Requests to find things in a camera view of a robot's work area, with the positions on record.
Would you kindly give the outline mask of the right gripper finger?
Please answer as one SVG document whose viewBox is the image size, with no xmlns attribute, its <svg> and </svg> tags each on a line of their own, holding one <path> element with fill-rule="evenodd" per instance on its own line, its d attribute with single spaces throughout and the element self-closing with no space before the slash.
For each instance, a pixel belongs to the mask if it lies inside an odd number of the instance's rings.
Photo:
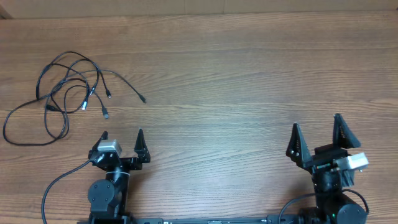
<svg viewBox="0 0 398 224">
<path fill-rule="evenodd" d="M 334 114 L 332 143 L 344 149 L 358 148 L 361 146 L 358 138 L 350 130 L 341 114 Z"/>
<path fill-rule="evenodd" d="M 285 154 L 298 167 L 309 170 L 313 159 L 298 123 L 293 124 L 292 134 Z"/>
</svg>

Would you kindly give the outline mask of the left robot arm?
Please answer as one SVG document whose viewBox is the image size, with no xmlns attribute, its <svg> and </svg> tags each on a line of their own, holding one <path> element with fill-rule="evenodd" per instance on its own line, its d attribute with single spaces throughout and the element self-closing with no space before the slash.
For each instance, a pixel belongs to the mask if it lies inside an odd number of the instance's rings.
<svg viewBox="0 0 398 224">
<path fill-rule="evenodd" d="M 93 166 L 105 171 L 105 178 L 92 183 L 88 189 L 90 223 L 135 223 L 131 212 L 126 210 L 130 171 L 141 170 L 150 162 L 150 153 L 139 130 L 134 152 L 136 157 L 121 157 L 117 140 L 108 139 L 105 131 L 89 150 L 88 159 Z"/>
</svg>

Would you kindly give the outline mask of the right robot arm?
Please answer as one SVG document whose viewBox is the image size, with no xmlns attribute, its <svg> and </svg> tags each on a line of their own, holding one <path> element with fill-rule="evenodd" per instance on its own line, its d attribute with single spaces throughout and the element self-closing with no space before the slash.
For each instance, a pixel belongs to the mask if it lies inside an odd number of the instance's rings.
<svg viewBox="0 0 398 224">
<path fill-rule="evenodd" d="M 299 124 L 294 123 L 286 156 L 312 176 L 314 192 L 287 202 L 279 212 L 277 222 L 282 222 L 284 212 L 291 204 L 315 197 L 316 205 L 301 208 L 292 223 L 365 223 L 369 215 L 368 204 L 361 194 L 350 189 L 354 185 L 355 172 L 369 165 L 365 153 L 348 153 L 348 149 L 360 146 L 343 116 L 337 113 L 334 115 L 332 143 L 316 147 L 311 155 Z"/>
</svg>

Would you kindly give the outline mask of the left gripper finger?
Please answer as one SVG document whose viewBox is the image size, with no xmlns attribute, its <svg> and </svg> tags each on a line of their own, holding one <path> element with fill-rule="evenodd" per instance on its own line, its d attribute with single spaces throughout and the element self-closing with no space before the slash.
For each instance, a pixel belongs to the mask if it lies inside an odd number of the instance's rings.
<svg viewBox="0 0 398 224">
<path fill-rule="evenodd" d="M 107 131 L 104 131 L 104 132 L 102 133 L 101 137 L 97 140 L 97 142 L 96 142 L 96 143 L 94 144 L 94 146 L 91 148 L 91 151 L 92 151 L 92 152 L 97 151 L 100 142 L 101 142 L 102 140 L 107 140 L 107 139 L 108 139 L 108 132 L 107 132 Z"/>
<path fill-rule="evenodd" d="M 144 132 L 142 129 L 139 129 L 134 152 L 137 154 L 137 157 L 141 163 L 150 163 L 150 153 L 147 148 L 144 139 Z"/>
</svg>

